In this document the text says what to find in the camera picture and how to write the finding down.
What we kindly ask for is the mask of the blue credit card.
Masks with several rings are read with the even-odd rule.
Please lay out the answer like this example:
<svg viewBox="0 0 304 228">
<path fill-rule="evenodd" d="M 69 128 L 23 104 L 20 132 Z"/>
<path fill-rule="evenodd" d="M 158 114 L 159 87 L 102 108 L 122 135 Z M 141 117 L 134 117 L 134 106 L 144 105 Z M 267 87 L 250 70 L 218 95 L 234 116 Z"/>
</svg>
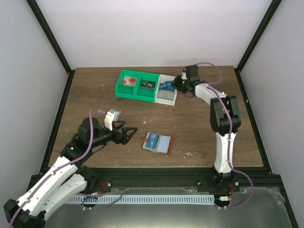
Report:
<svg viewBox="0 0 304 228">
<path fill-rule="evenodd" d="M 164 83 L 160 83 L 159 90 L 174 92 L 175 88 L 171 85 L 172 81 L 165 81 Z"/>
<path fill-rule="evenodd" d="M 160 136 L 158 134 L 149 133 L 149 136 L 148 136 L 146 144 L 145 144 L 145 148 L 155 151 L 159 137 Z"/>
</svg>

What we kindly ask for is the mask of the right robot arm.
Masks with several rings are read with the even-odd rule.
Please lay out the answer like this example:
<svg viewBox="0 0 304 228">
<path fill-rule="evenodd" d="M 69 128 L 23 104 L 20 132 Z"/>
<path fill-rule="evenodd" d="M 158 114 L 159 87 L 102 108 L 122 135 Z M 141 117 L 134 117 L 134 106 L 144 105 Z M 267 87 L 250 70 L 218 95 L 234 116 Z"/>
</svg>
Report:
<svg viewBox="0 0 304 228">
<path fill-rule="evenodd" d="M 214 190 L 223 191 L 234 178 L 233 144 L 241 126 L 241 117 L 237 97 L 212 87 L 221 82 L 223 74 L 221 71 L 219 74 L 219 81 L 208 83 L 200 79 L 198 65 L 189 65 L 171 85 L 179 92 L 190 92 L 210 105 L 210 126 L 216 136 L 216 159 L 210 182 Z"/>
</svg>

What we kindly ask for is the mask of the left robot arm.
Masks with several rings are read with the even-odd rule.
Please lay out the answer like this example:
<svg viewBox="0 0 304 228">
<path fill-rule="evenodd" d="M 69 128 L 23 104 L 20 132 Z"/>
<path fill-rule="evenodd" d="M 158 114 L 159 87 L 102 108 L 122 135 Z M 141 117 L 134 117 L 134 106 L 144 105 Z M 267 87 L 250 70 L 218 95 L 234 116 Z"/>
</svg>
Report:
<svg viewBox="0 0 304 228">
<path fill-rule="evenodd" d="M 108 142 L 127 144 L 137 132 L 125 127 L 125 121 L 105 122 L 88 117 L 64 147 L 52 167 L 17 200 L 9 199 L 3 206 L 11 228 L 42 228 L 61 205 L 81 192 L 97 186 L 97 174 L 83 164 L 93 155 L 93 148 Z"/>
</svg>

